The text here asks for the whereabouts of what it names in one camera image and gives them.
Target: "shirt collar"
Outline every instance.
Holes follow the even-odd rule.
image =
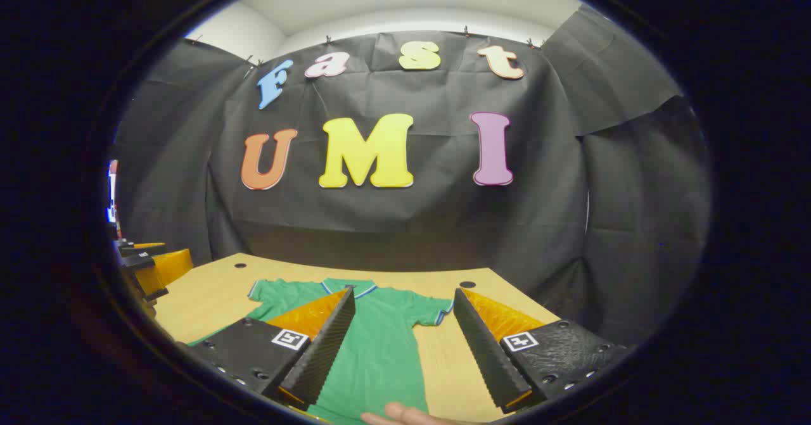
[[[375,284],[374,281],[334,278],[327,278],[321,281],[321,286],[324,286],[324,290],[326,290],[327,293],[340,292],[347,286],[354,286],[355,299],[361,298],[377,289],[377,284]]]

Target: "black fabric backdrop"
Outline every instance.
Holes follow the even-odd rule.
[[[434,70],[403,70],[408,41],[438,44]],[[518,55],[519,80],[476,51]],[[325,53],[350,53],[336,77],[307,80]],[[256,82],[293,60],[281,95],[259,110]],[[474,111],[509,117],[508,186],[477,186]],[[350,117],[364,137],[385,114],[414,117],[414,185],[322,189],[322,125]],[[293,128],[284,176],[266,191],[240,180],[244,141]],[[272,162],[264,145],[260,170]],[[195,264],[247,252],[337,269],[490,267],[559,315],[605,338],[648,336],[690,283],[710,211],[698,121],[649,53],[580,9],[541,47],[452,32],[363,35],[252,67],[184,41],[133,94],[119,127],[118,210],[136,241],[191,248]],[[477,290],[487,294],[487,285]]]

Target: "finger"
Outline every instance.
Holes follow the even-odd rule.
[[[417,408],[406,408],[400,403],[386,405],[386,414],[397,420],[397,422],[405,423],[405,425],[457,425],[450,420],[439,419],[425,414]]]
[[[360,414],[360,419],[363,422],[368,423],[369,425],[402,425],[402,423],[395,422],[393,420],[384,419],[377,414],[365,412]]]

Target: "green shirt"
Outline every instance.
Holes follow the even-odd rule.
[[[379,288],[372,281],[256,281],[248,297],[261,305],[248,317],[268,321],[330,293],[354,286],[355,316],[321,390],[307,412],[336,425],[365,425],[360,414],[385,416],[388,402],[428,413],[415,324],[439,325],[452,300],[409,290]]]

